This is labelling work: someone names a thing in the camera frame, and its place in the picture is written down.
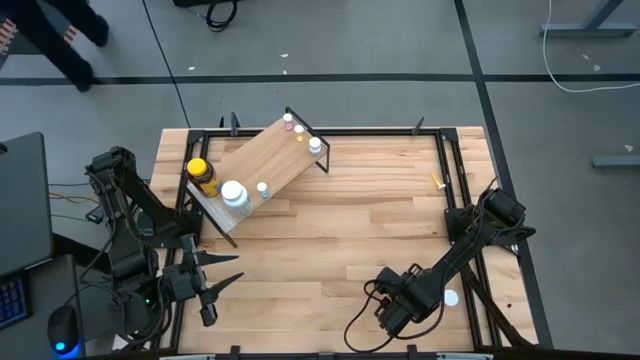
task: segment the black metal frame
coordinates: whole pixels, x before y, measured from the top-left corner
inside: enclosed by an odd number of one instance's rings
[[[447,160],[447,154],[445,150],[445,141],[448,141],[451,144],[454,164],[456,167],[456,175],[460,184],[460,191],[463,199],[463,205],[466,206],[471,203],[471,195],[469,192],[469,186],[466,178],[466,172],[464,170],[464,164],[462,161],[462,153],[460,149],[460,144],[458,142],[458,134],[455,128],[420,128],[421,122],[418,122],[416,127],[398,127],[398,128],[319,128],[312,129],[308,124],[301,119],[301,117],[296,114],[289,107],[286,108],[286,111],[295,116],[295,118],[306,127],[307,131],[309,131],[312,135],[317,136],[321,139],[325,146],[329,147],[330,145],[324,137],[326,136],[434,136],[436,141],[436,147],[438,150],[438,160],[440,163],[440,168],[442,171],[442,177],[444,183],[446,185],[445,188],[445,196],[447,199],[447,208],[454,209],[456,206],[455,203],[455,193],[453,190],[453,183],[451,180],[451,175],[449,172],[449,163]],[[187,147],[185,150],[184,162],[182,167],[182,174],[180,176],[180,185],[178,188],[178,195],[176,200],[176,209],[181,211],[183,208],[183,204],[185,204],[185,196],[187,194],[186,191],[186,163],[191,159],[193,154],[193,150],[195,144],[198,141],[202,142],[200,148],[200,156],[205,157],[208,148],[209,142],[211,139],[216,137],[253,137],[258,135],[262,130],[261,129],[242,129],[235,128],[232,129],[233,134],[229,131],[229,129],[190,129],[187,136]],[[326,170],[322,167],[321,164],[317,163],[317,165],[323,169],[323,171],[328,171],[329,163],[328,163],[329,151],[327,151],[327,166]],[[489,281],[487,276],[486,265],[484,262],[484,258],[482,254],[476,257],[476,271],[482,284],[483,288],[487,291],[488,294],[491,294],[491,289],[489,287]],[[166,264],[173,264],[175,261],[175,251],[169,250],[167,252]],[[480,325],[478,320],[478,313],[475,306],[475,299],[473,296],[473,291],[469,284],[466,282],[465,278],[462,277],[463,289],[465,295],[465,304],[467,308],[467,314],[469,318],[469,327],[470,333],[472,337],[472,343],[475,351],[479,351],[485,347],[482,342],[482,336],[480,332]],[[177,351],[180,342],[180,332],[182,329],[182,320],[184,314],[184,302],[179,302],[176,304],[176,311],[174,317],[174,324],[172,325],[171,330],[171,341],[170,348]],[[502,346],[500,341],[500,332],[498,330],[497,325],[493,318],[487,312],[487,320],[489,326],[489,332],[491,336],[491,345],[494,347]],[[152,348],[155,349],[158,347],[159,341],[156,341],[152,344]],[[434,358],[435,352],[417,352],[414,345],[408,345],[406,353],[377,353],[377,354],[316,354],[316,353],[299,353],[299,354],[242,354],[242,358],[246,359],[426,359],[426,358]],[[220,359],[239,359],[240,351],[239,347],[232,347],[229,354],[216,354],[216,358]]]

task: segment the person's leg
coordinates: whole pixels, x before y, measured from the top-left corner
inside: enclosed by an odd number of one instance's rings
[[[69,46],[49,23],[35,0],[0,1],[2,9],[40,52],[80,91],[94,82],[91,65]]]
[[[102,47],[107,44],[109,25],[89,6],[87,0],[46,0],[58,9],[87,39]]]

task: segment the concrete floor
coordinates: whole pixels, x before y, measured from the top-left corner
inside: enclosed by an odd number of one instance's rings
[[[554,3],[554,20],[566,22],[586,17],[598,0]],[[232,84],[216,77],[283,71],[470,75],[453,1],[244,0],[237,20],[220,34],[171,1],[147,4],[174,75],[209,77],[207,83],[179,85],[194,127],[215,127],[231,111],[243,126],[262,126],[287,105],[316,126],[412,125],[421,116],[425,126],[485,125],[469,81],[278,78]],[[92,5],[112,26],[110,44],[96,49],[79,35],[74,47],[97,76],[168,76],[139,0],[93,0]],[[546,20],[546,0],[466,0],[464,5],[485,74],[545,73],[537,32]],[[625,2],[612,19],[640,23],[640,3]],[[564,74],[640,73],[639,42],[638,35],[550,40],[549,60]],[[60,76],[34,55],[11,55],[0,68],[0,83]],[[518,198],[528,208],[528,224],[539,232],[530,247],[555,347],[640,354],[640,283],[633,279],[639,269],[640,231],[634,220],[640,215],[640,171],[599,171],[589,163],[596,154],[625,154],[625,145],[640,150],[640,89],[567,94],[550,82],[487,86]],[[149,177],[160,131],[184,127],[170,83],[103,85],[87,94],[66,85],[0,86],[0,116],[0,140],[30,131],[45,134],[52,183],[85,182],[83,166],[116,144],[131,149],[141,176]],[[55,189],[89,193],[88,187]],[[82,216],[91,206],[58,200],[52,208]],[[107,235],[103,227],[59,218],[54,229],[96,247]]]

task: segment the bottle cap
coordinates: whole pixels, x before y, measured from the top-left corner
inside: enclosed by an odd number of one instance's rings
[[[200,176],[207,172],[207,162],[201,158],[191,159],[187,164],[187,171],[192,176]]]
[[[242,195],[242,185],[235,180],[227,181],[222,185],[220,192],[223,198],[234,201]]]
[[[320,144],[321,144],[321,143],[320,143],[320,139],[318,139],[318,138],[317,138],[317,137],[315,137],[315,136],[314,136],[314,137],[312,137],[311,139],[309,139],[309,147],[310,147],[311,149],[316,150],[316,149],[320,148]]]

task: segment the small white object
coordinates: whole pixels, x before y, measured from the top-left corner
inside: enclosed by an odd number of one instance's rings
[[[247,216],[251,213],[251,199],[247,189],[235,180],[222,185],[222,201],[227,208],[237,216]]]
[[[256,189],[258,189],[258,191],[260,192],[260,196],[262,196],[263,199],[266,199],[269,197],[269,190],[267,189],[267,183],[259,182],[258,185],[256,186]]]
[[[309,152],[311,153],[311,155],[318,156],[318,154],[320,154],[320,151],[322,151],[322,142],[320,141],[320,139],[315,136],[309,139]]]
[[[447,306],[456,306],[458,305],[458,294],[453,290],[445,290],[444,292],[444,303]]]

